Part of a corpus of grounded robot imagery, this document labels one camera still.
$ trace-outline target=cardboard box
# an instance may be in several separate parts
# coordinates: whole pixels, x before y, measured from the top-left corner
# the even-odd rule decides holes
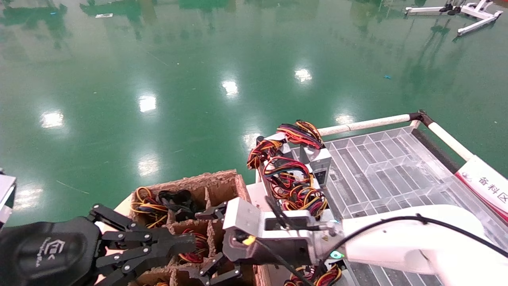
[[[243,182],[242,176],[237,174],[235,170],[219,171],[216,173],[204,173],[199,176],[184,178],[178,181],[147,186],[154,195],[162,190],[177,192],[181,189],[189,190],[193,200],[197,204],[201,204],[204,208],[215,207],[224,201],[229,201],[237,196],[250,201],[247,188]],[[139,202],[135,192],[132,194],[132,202]],[[131,211],[131,218],[140,223],[148,223],[147,217]],[[191,228],[194,232],[202,233],[207,236],[208,256],[202,264],[207,263],[218,252],[222,250],[224,239],[224,231],[222,223],[219,220],[186,220],[176,222],[172,213],[168,214],[168,220],[165,226],[172,234],[181,234],[186,228]],[[169,264],[165,267],[153,268],[143,273],[136,281],[131,284],[133,286],[142,286],[145,284],[154,285],[158,280],[169,283],[169,286],[201,286],[198,280],[191,280],[188,273],[181,271],[186,267],[200,267],[202,264],[181,264],[179,257],[173,257]],[[258,285],[270,286],[268,270],[266,266],[242,266],[243,277],[241,281],[232,283],[234,285]]]

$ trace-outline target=red and white sign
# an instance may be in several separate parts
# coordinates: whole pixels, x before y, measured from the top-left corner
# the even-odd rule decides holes
[[[492,210],[508,222],[508,180],[477,156],[455,175]]]

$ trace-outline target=logo on robotic hand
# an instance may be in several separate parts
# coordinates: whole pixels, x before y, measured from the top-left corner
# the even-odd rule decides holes
[[[41,247],[39,247],[35,267],[39,267],[41,265],[43,258],[46,258],[46,260],[55,260],[55,255],[61,253],[64,249],[65,241],[56,239],[50,242],[50,240],[51,237],[47,237],[41,244]]]

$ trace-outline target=white pole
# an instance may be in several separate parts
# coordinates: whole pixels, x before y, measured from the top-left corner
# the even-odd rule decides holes
[[[401,123],[401,122],[408,122],[408,121],[410,121],[409,114],[403,114],[403,115],[379,118],[379,119],[374,119],[374,120],[368,120],[368,121],[320,128],[320,129],[318,129],[318,131],[321,134],[321,136],[327,136],[327,135],[339,134],[339,133],[343,133],[343,132],[347,132],[347,131],[361,130],[361,129],[379,127],[379,126],[390,125],[390,124]]]
[[[464,147],[462,144],[460,144],[455,138],[453,138],[446,130],[441,128],[437,123],[432,122],[429,124],[429,129],[434,132],[443,142],[445,142],[450,148],[452,148],[453,151],[457,152],[460,157],[462,157],[464,160],[469,161],[474,154],[471,153],[466,147]]]

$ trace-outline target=green epoxy floor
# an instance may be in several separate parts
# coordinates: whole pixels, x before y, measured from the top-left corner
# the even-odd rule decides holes
[[[207,171],[236,168],[252,183],[250,142],[295,119],[327,127],[423,108],[508,175],[508,15],[453,41],[472,20],[405,19],[414,0],[3,3],[11,225]]]

